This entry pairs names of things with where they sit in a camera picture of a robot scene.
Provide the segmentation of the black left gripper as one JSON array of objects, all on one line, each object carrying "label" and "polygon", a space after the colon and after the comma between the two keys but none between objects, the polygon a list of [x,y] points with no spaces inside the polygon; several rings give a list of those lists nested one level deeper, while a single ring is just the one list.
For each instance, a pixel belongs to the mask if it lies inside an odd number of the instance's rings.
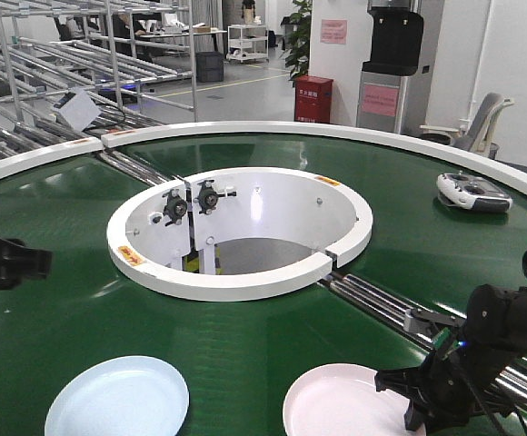
[{"label": "black left gripper", "polygon": [[23,279],[44,279],[51,271],[53,253],[30,248],[19,239],[0,237],[0,290],[10,290]]}]

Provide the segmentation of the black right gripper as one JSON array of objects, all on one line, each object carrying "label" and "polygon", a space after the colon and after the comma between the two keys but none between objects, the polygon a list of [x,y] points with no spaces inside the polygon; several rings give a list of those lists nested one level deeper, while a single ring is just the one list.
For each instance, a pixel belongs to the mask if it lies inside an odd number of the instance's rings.
[{"label": "black right gripper", "polygon": [[495,421],[483,393],[495,378],[495,365],[490,363],[494,352],[494,348],[476,342],[467,342],[446,357],[438,349],[418,367],[379,370],[375,389],[391,390],[409,400],[403,415],[407,431],[424,427],[432,434],[463,426],[473,416]]}]

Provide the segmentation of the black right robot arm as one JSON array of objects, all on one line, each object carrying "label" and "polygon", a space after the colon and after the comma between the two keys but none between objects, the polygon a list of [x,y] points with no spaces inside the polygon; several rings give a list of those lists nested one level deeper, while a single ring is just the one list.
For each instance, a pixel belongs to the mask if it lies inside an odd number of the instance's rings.
[{"label": "black right robot arm", "polygon": [[[527,278],[527,251],[522,271]],[[379,370],[374,377],[377,391],[391,390],[408,399],[406,430],[434,433],[484,415],[504,434],[496,417],[515,412],[518,401],[493,383],[512,361],[527,354],[527,285],[516,291],[490,284],[476,287],[465,319],[411,309],[403,328],[434,340],[420,366]]]}]

